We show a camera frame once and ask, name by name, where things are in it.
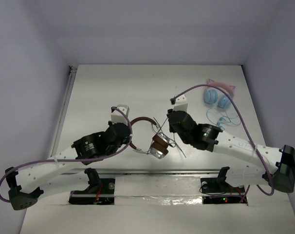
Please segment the brown silver headphones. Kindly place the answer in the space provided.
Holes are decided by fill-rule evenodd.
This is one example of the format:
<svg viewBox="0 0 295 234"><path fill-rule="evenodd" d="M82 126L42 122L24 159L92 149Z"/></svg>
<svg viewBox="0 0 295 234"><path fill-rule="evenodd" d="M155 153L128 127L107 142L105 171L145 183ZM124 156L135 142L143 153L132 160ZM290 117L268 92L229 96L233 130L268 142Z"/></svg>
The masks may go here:
<svg viewBox="0 0 295 234"><path fill-rule="evenodd" d="M133 119L130 124L133 126L135 123L140 121L146 121L149 122L153 127L157 128L157 131L155 132L154 136L152 137L151 144L149 149L145 152L142 149L136 147L132 142L130 143L130 147L137 153L140 154L146 154L146 155L152 155L156 157L157 159L162 159L168 154L168 147L170 145L170 139L168 136L166 136L160 124L157 122L155 118L149 118L149 117L137 117Z"/></svg>

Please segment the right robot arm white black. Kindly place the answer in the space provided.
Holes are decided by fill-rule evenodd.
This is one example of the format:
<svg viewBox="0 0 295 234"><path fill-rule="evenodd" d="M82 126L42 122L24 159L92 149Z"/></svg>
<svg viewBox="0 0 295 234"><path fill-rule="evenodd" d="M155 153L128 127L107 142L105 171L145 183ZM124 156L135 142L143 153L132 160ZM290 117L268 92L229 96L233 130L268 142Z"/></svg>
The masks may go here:
<svg viewBox="0 0 295 234"><path fill-rule="evenodd" d="M268 184L290 194L295 188L295 149L256 145L211 124L197 124L185 111L167 112L169 130L184 144L202 151L232 156L247 162L244 168L222 167L216 185L223 192L240 185Z"/></svg>

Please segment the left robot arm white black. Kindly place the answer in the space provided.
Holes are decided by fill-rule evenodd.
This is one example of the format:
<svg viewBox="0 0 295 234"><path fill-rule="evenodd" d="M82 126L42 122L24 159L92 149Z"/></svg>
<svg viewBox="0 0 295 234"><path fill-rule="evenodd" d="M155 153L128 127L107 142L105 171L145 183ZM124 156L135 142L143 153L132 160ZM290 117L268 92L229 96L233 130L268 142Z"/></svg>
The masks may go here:
<svg viewBox="0 0 295 234"><path fill-rule="evenodd" d="M84 136L70 147L47 160L38 160L5 170L4 180L9 191L6 202L19 211L35 205L45 196L58 194L60 189L73 190L69 183L56 185L53 179L72 169L83 168L86 192L99 189L100 180L95 169L88 165L113 157L124 151L131 142L132 127L129 121L109 122L105 131Z"/></svg>

